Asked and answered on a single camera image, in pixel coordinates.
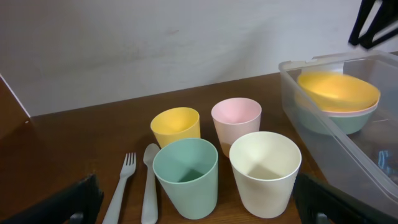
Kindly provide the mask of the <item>yellow plastic cup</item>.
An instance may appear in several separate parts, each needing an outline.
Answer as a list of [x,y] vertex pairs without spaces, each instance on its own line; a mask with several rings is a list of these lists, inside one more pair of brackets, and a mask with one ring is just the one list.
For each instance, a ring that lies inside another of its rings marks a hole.
[[200,115],[193,108],[172,108],[158,114],[150,128],[161,148],[186,138],[201,138]]

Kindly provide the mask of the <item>green plastic bowl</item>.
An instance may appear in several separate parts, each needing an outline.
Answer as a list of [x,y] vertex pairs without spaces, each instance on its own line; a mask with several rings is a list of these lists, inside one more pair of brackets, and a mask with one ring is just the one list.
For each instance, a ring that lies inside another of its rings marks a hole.
[[[318,133],[328,134],[326,127],[315,117],[315,115],[303,106],[297,105],[298,120],[307,129]],[[349,117],[333,117],[328,116],[345,134],[353,134],[360,131],[363,126],[368,122],[369,118],[373,115],[376,109],[370,113],[361,116]]]

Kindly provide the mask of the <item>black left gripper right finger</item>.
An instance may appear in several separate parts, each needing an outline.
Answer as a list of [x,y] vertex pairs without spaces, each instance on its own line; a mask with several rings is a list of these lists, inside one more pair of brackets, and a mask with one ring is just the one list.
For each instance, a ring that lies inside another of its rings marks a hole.
[[307,174],[299,174],[293,197],[304,224],[397,224],[394,218]]

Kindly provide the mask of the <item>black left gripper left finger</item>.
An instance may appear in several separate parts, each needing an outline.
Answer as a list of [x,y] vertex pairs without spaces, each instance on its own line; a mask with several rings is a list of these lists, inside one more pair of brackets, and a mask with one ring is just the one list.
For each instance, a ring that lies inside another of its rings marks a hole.
[[91,174],[3,223],[89,223],[97,220],[104,192]]

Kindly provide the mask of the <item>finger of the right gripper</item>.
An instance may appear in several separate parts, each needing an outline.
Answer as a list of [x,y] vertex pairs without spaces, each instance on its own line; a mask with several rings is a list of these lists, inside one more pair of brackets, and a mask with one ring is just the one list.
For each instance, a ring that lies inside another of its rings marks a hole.
[[377,33],[388,28],[394,22],[397,22],[397,0],[382,0],[380,8],[377,10],[369,28],[361,37],[359,37],[359,45],[365,49],[371,49],[397,35],[397,28],[395,28],[374,40]]
[[354,27],[351,31],[348,43],[351,44],[352,46],[357,46],[359,44],[359,35],[361,32],[361,29],[363,28],[364,23],[366,22],[366,19],[368,18],[369,13],[371,12],[371,9],[374,5],[376,0],[362,0],[358,15],[356,18],[356,22],[354,23]]

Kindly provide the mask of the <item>pink plastic bowl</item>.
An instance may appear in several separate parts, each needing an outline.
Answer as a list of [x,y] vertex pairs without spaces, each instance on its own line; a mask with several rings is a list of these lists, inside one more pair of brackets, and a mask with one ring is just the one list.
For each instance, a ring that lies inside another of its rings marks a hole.
[[361,116],[367,113],[374,111],[378,106],[378,101],[370,106],[369,108],[357,111],[346,111],[346,112],[337,112],[337,111],[323,111],[327,116],[333,117],[349,117],[349,116]]

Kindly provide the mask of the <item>yellow plastic bowl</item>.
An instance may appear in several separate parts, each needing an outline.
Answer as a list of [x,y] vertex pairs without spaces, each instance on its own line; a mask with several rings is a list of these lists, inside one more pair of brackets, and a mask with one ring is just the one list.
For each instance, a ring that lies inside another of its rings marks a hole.
[[375,105],[381,92],[372,84],[338,72],[303,72],[297,77],[300,88],[321,109],[332,112],[365,110]]

